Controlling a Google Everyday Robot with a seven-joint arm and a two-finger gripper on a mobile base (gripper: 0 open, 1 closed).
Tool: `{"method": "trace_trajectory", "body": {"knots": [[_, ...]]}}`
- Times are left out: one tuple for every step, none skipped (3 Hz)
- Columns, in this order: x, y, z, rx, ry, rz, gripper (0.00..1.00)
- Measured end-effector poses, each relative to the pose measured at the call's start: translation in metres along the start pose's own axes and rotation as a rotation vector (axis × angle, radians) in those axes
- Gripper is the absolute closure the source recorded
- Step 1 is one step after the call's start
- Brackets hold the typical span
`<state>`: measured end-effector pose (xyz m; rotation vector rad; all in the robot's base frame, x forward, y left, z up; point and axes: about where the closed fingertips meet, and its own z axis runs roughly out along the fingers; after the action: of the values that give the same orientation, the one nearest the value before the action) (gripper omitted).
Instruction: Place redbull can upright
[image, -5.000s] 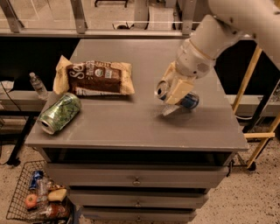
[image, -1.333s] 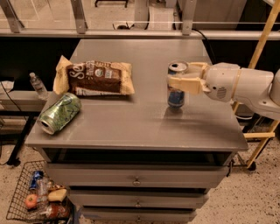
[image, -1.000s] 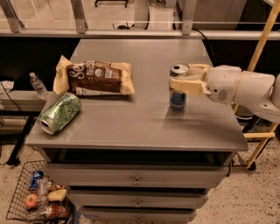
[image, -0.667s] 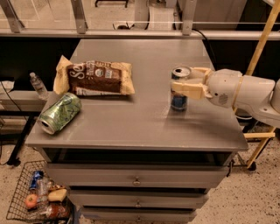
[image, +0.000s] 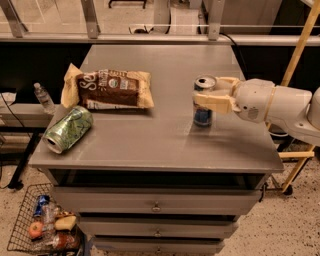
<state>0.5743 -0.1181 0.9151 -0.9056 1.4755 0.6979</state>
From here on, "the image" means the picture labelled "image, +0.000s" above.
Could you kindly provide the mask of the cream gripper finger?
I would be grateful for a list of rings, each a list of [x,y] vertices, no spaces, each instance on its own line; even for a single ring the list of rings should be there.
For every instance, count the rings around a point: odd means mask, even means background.
[[[241,111],[241,109],[237,106],[235,99],[228,95],[216,96],[194,94],[193,100],[197,105],[220,114],[228,114],[231,112]]]
[[[221,92],[223,95],[232,96],[236,87],[241,82],[236,77],[217,77],[215,90]]]

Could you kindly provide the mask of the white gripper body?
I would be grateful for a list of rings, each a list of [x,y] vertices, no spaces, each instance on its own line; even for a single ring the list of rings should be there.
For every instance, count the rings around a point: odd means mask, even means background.
[[[242,120],[262,122],[274,89],[275,84],[267,80],[250,79],[241,82],[233,94],[236,103],[235,113]]]

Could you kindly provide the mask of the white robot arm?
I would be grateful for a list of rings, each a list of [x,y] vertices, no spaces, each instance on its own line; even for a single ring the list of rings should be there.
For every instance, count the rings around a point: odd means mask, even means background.
[[[195,90],[194,102],[220,114],[234,112],[254,123],[268,122],[291,137],[320,146],[320,94],[277,86],[262,79],[204,78],[205,89]]]

